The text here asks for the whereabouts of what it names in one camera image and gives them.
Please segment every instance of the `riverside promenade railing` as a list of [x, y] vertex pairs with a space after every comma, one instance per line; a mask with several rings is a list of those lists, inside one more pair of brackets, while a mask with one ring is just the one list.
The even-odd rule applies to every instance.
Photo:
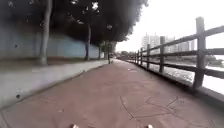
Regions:
[[[200, 86], [202, 86], [204, 75], [218, 77], [224, 79], [224, 72], [212, 69], [206, 69], [206, 55], [224, 55], [224, 48], [215, 48], [215, 49], [206, 49], [206, 37], [212, 36], [215, 34], [223, 33], [224, 26], [212, 28], [205, 31], [204, 28], [204, 19], [199, 17], [196, 19], [196, 34], [186, 36], [168, 43], [165, 43], [165, 37], [160, 37], [160, 45], [150, 48], [150, 44], [148, 44], [147, 49], [143, 50], [141, 48], [140, 51], [135, 53], [134, 55], [130, 55], [127, 60], [130, 60], [140, 66], [143, 66], [143, 62], [146, 63], [146, 69], [149, 69], [150, 64], [159, 65], [160, 75], [164, 74], [164, 67], [171, 67], [186, 71], [191, 71], [195, 73], [194, 81], [193, 81], [193, 90], [197, 90]], [[174, 52], [174, 53], [164, 53], [165, 47], [184, 43], [191, 40], [197, 40], [197, 50], [193, 51], [184, 51], [184, 52]], [[150, 54], [152, 50], [160, 50], [159, 54]], [[196, 56], [196, 67], [195, 66], [185, 66], [185, 65], [176, 65], [176, 64], [168, 64], [165, 63], [164, 58], [170, 56]], [[159, 62], [150, 61], [151, 58], [157, 57], [159, 58]]]

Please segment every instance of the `brick pavement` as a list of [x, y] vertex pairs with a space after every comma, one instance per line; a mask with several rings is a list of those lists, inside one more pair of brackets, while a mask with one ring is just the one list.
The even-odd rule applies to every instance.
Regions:
[[215, 128], [209, 115], [190, 94], [116, 60], [4, 109], [0, 127]]

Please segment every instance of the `tree canopy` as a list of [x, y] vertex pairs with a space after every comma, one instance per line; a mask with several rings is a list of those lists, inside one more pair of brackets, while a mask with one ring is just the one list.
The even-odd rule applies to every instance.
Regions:
[[[91, 25], [91, 42], [123, 41], [139, 20], [147, 0], [53, 0], [51, 31], [86, 40]], [[46, 0], [3, 0], [1, 16], [7, 22], [43, 27]]]

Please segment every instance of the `wooden rail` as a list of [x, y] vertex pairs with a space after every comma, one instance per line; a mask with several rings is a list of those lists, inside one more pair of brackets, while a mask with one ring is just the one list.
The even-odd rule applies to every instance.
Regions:
[[[146, 69], [149, 69], [150, 64], [156, 64], [159, 65], [159, 74], [164, 73], [164, 66], [165, 67], [171, 67], [171, 68], [177, 68], [181, 70], [186, 70], [186, 71], [191, 71], [195, 72], [195, 77], [193, 81], [193, 90], [197, 90], [200, 86], [202, 86], [203, 82], [203, 77], [204, 75], [208, 76], [214, 76], [218, 78], [224, 79], [224, 72], [222, 71], [217, 71], [217, 70], [211, 70], [211, 69], [206, 69], [206, 63], [205, 63], [205, 56], [206, 55], [224, 55], [224, 48], [216, 48], [216, 49], [206, 49], [206, 42], [205, 38], [211, 35], [219, 34], [224, 32], [224, 26], [212, 28], [209, 30], [204, 30], [204, 19], [202, 17], [199, 17], [196, 19], [196, 28], [197, 28], [197, 33], [186, 36], [168, 43], [165, 43], [165, 37], [161, 36], [160, 37], [160, 45], [150, 48], [150, 45], [147, 46], [146, 50], [141, 50], [135, 53], [135, 55], [132, 55], [129, 57], [129, 60], [132, 60], [134, 63], [141, 65], [143, 62], [147, 64]], [[191, 40], [197, 40], [197, 50], [193, 51], [185, 51], [185, 52], [175, 52], [175, 53], [164, 53], [165, 47], [167, 46], [172, 46], [175, 44], [183, 43], [186, 41], [191, 41]], [[152, 50], [160, 49], [159, 54], [151, 54]], [[164, 57], [169, 57], [169, 56], [196, 56], [196, 67], [194, 66], [186, 66], [186, 65], [175, 65], [175, 64], [167, 64], [164, 62]], [[153, 57], [158, 57], [159, 62], [153, 62], [151, 61], [150, 58]]]

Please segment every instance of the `wooden railing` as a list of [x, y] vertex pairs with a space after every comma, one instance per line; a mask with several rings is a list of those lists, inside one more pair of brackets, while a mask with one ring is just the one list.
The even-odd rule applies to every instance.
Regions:
[[[197, 90], [200, 86], [202, 86], [204, 75], [214, 76], [214, 77], [224, 79], [224, 72], [212, 70], [212, 69], [206, 69], [206, 63], [205, 63], [206, 55], [224, 55], [224, 48], [206, 49], [206, 42], [205, 42], [206, 37], [215, 35], [215, 34], [219, 34], [219, 33], [223, 33], [224, 26], [212, 28], [212, 29], [205, 31], [204, 19], [202, 17], [199, 17], [196, 19], [196, 28], [197, 28], [196, 34], [186, 36], [186, 37], [183, 37], [183, 38], [180, 38], [180, 39], [168, 42], [168, 43], [165, 43], [165, 37], [161, 36], [159, 46], [150, 48], [150, 44], [148, 44], [146, 50], [143, 50], [141, 48], [140, 51], [138, 51], [134, 55], [129, 56], [128, 59], [138, 65], [141, 65], [141, 66], [142, 66], [143, 62], [146, 62], [147, 70], [151, 70], [151, 69], [149, 69], [150, 64], [159, 65], [158, 74], [164, 73], [164, 67], [171, 67], [171, 68], [195, 72], [195, 77], [194, 77], [193, 86], [192, 86], [193, 90]], [[185, 52], [175, 52], [175, 53], [164, 53], [165, 47], [176, 45], [176, 44], [187, 42], [187, 41], [191, 41], [191, 40], [195, 40], [195, 39], [197, 40], [197, 50], [185, 51]], [[151, 51], [156, 50], [156, 49], [159, 49], [160, 53], [151, 55], [150, 54]], [[165, 63], [164, 58], [169, 57], [169, 56], [196, 56], [196, 67]], [[150, 61], [150, 59], [153, 57], [159, 58], [160, 61], [159, 62]]]

